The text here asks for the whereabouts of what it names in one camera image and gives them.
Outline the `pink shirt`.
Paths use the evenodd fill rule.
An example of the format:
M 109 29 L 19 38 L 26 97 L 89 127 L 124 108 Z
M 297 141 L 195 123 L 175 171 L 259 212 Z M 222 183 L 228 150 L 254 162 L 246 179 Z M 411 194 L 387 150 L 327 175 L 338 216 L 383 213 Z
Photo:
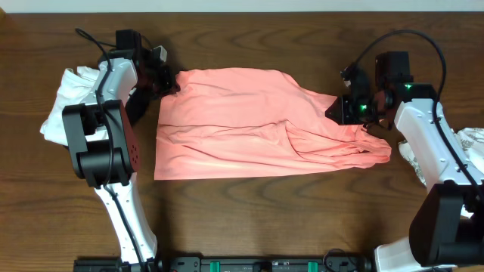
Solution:
M 157 180 L 255 178 L 370 168 L 391 148 L 325 116 L 335 97 L 277 70 L 182 71 L 160 102 Z

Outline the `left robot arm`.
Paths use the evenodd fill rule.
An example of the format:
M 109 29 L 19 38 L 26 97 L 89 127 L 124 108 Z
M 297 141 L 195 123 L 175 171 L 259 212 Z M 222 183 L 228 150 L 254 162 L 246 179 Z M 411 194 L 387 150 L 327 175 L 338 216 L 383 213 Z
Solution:
M 166 50 L 133 29 L 116 31 L 106 49 L 83 29 L 76 32 L 102 52 L 99 76 L 88 95 L 62 110 L 67 149 L 76 175 L 107 209 L 120 245 L 118 259 L 75 261 L 75 271 L 159 271 L 157 238 L 148 225 L 136 187 L 141 159 L 132 129 L 149 104 L 177 92 Z

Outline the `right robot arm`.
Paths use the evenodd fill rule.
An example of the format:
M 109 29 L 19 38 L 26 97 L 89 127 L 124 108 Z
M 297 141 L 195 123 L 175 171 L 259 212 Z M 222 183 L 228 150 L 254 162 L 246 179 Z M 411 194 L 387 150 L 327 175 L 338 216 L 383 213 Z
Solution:
M 417 83 L 408 53 L 375 59 L 377 90 L 357 63 L 341 72 L 349 93 L 325 112 L 339 125 L 379 124 L 400 131 L 420 166 L 428 194 L 406 238 L 374 250 L 376 271 L 448 271 L 483 263 L 483 173 L 465 156 L 434 87 Z

